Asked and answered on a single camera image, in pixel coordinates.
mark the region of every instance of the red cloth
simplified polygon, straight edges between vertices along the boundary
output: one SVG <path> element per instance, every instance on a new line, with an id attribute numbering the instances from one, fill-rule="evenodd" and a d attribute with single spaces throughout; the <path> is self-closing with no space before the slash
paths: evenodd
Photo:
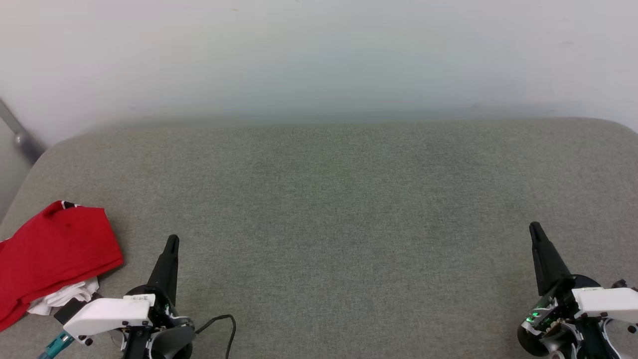
<path id="1" fill-rule="evenodd" d="M 103 208 L 64 209 L 62 201 L 52 203 L 0 242 L 0 332 L 33 300 L 122 263 Z"/>

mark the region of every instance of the gray couch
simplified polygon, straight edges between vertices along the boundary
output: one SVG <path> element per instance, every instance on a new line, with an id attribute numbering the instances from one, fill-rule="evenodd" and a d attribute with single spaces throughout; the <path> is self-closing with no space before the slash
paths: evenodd
<path id="1" fill-rule="evenodd" d="M 638 285 L 638 135 L 597 119 L 85 135 L 42 156 L 0 237 L 57 199 L 106 208 L 126 264 L 104 296 L 145 283 L 178 234 L 177 308 L 233 314 L 231 358 L 531 358 L 533 220 L 574 273 Z M 60 329 L 27 316 L 0 357 L 36 358 Z M 230 329 L 193 358 L 223 358 Z M 120 357 L 108 335 L 58 356 Z"/>

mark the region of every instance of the black cable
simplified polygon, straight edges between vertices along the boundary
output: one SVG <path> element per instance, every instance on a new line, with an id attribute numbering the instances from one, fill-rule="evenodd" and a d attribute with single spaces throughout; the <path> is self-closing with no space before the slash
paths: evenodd
<path id="1" fill-rule="evenodd" d="M 230 346 L 233 344 L 233 338 L 235 338 L 235 331 L 237 330 L 237 322 L 235 322 L 235 318 L 233 318 L 232 315 L 224 314 L 223 316 L 212 318 L 211 320 L 206 322 L 206 324 L 202 325 L 201 328 L 199 328 L 198 330 L 195 330 L 195 334 L 199 334 L 203 332 L 206 328 L 208 328 L 211 324 L 215 323 L 216 321 L 220 319 L 226 319 L 226 318 L 230 318 L 230 320 L 233 322 L 233 332 L 230 334 L 230 339 L 228 340 L 228 347 L 226 348 L 226 359 L 228 359 L 228 355 L 230 354 Z"/>

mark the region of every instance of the white wall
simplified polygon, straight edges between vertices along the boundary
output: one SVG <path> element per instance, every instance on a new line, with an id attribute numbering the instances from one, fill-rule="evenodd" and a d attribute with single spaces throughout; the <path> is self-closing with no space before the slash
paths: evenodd
<path id="1" fill-rule="evenodd" d="M 0 222 L 27 176 L 31 164 L 13 145 L 14 133 L 0 119 Z"/>
<path id="2" fill-rule="evenodd" d="M 5 0 L 47 144 L 140 121 L 591 116 L 638 130 L 635 0 Z"/>

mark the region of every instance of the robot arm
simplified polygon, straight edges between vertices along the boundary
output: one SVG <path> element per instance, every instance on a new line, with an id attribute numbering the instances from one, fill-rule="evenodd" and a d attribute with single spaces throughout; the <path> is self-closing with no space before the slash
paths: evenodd
<path id="1" fill-rule="evenodd" d="M 609 340 L 612 320 L 638 323 L 638 291 L 620 280 L 604 289 L 573 275 L 538 222 L 530 224 L 534 269 L 541 299 L 518 329 L 522 347 L 535 356 L 627 359 Z"/>
<path id="2" fill-rule="evenodd" d="M 195 339 L 189 317 L 175 309 L 179 238 L 171 235 L 146 285 L 118 298 L 95 295 L 87 303 L 71 300 L 54 317 L 64 332 L 47 347 L 55 357 L 71 342 L 87 346 L 90 336 L 108 332 L 121 343 L 124 359 L 188 359 Z"/>

